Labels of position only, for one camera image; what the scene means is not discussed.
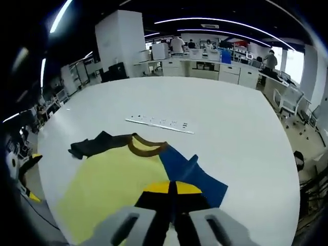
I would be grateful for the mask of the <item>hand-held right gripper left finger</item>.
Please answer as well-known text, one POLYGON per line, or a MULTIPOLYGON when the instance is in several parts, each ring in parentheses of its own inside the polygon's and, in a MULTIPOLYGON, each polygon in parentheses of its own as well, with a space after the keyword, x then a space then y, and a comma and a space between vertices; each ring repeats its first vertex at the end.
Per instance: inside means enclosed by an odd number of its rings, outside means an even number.
POLYGON ((96 226, 87 245, 163 245, 171 219, 171 181, 148 185, 136 204, 96 226))

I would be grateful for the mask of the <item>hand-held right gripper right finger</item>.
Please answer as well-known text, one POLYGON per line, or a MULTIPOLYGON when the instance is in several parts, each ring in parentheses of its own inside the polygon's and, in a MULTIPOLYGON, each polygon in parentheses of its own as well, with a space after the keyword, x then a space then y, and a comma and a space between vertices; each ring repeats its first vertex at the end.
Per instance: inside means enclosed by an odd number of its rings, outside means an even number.
POLYGON ((249 230, 219 208, 212 208, 202 191, 172 182, 174 227, 180 245, 256 245, 249 230))

